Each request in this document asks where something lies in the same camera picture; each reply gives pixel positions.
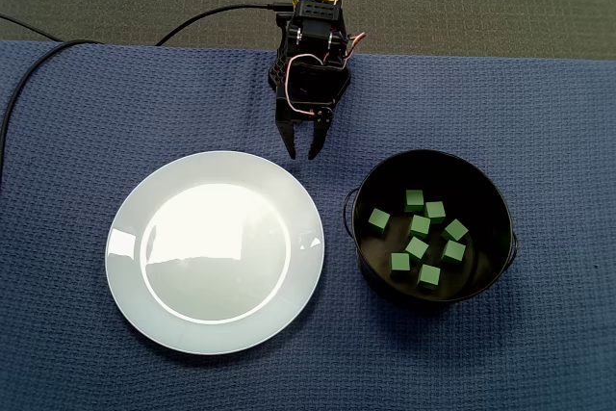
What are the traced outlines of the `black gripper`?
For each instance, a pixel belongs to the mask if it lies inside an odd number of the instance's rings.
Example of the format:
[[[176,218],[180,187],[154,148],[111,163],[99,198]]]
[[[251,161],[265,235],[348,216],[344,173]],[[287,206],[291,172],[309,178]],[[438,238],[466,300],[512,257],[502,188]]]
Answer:
[[[333,119],[333,110],[350,84],[347,66],[327,64],[315,55],[296,55],[283,66],[275,89],[275,124],[292,159],[296,157],[296,121],[314,122],[308,159],[321,152]]]

